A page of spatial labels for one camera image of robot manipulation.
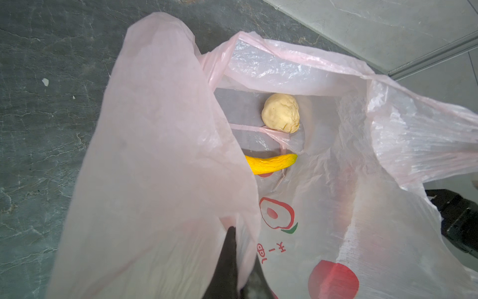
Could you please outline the beige round fake fruit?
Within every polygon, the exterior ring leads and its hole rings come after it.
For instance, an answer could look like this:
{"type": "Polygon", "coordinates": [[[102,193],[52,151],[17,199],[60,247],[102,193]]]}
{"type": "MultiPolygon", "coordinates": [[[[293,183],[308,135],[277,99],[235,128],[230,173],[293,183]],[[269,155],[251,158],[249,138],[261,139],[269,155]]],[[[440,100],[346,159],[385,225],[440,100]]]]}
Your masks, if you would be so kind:
{"type": "Polygon", "coordinates": [[[300,128],[299,105],[292,95],[275,93],[266,100],[261,119],[268,128],[295,133],[300,128]]]}

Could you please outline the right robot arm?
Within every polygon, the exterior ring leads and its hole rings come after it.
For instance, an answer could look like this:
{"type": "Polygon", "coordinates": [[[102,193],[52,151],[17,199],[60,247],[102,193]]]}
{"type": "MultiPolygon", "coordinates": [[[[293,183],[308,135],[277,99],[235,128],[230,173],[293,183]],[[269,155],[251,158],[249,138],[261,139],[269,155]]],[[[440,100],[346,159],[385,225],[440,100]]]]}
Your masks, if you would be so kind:
{"type": "Polygon", "coordinates": [[[441,233],[456,248],[478,257],[478,204],[447,189],[427,189],[426,195],[440,212],[441,233]]]}

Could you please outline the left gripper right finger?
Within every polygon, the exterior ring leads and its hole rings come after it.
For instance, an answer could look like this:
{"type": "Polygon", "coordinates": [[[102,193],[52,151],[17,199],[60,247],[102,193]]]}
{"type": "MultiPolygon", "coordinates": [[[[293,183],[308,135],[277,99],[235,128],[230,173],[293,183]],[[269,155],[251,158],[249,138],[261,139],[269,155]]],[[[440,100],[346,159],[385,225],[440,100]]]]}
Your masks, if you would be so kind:
{"type": "Polygon", "coordinates": [[[247,280],[246,285],[240,291],[241,299],[274,299],[270,290],[261,263],[258,258],[255,260],[254,268],[247,280]]]}

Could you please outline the pink plastic fruit-print bag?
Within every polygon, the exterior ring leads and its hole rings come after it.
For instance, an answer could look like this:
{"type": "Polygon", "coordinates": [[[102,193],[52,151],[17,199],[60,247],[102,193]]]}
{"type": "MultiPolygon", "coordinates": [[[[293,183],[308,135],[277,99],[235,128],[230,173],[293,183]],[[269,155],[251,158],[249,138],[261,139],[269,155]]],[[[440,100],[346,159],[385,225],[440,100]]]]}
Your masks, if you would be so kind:
{"type": "Polygon", "coordinates": [[[179,19],[132,25],[65,221],[50,299],[199,299],[227,229],[238,288],[279,299],[475,299],[424,183],[478,169],[478,116],[342,54],[239,32],[201,54],[179,19]],[[300,128],[261,119],[292,95],[300,128]],[[245,156],[297,154],[254,175],[245,156]]]}

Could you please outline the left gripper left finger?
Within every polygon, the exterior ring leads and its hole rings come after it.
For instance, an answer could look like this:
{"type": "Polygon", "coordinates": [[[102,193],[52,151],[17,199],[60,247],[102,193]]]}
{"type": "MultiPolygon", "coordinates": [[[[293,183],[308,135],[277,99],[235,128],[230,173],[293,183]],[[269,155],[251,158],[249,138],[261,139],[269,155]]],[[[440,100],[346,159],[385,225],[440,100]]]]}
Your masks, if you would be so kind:
{"type": "Polygon", "coordinates": [[[236,253],[236,229],[230,227],[214,275],[203,296],[204,299],[237,299],[239,297],[236,253]]]}

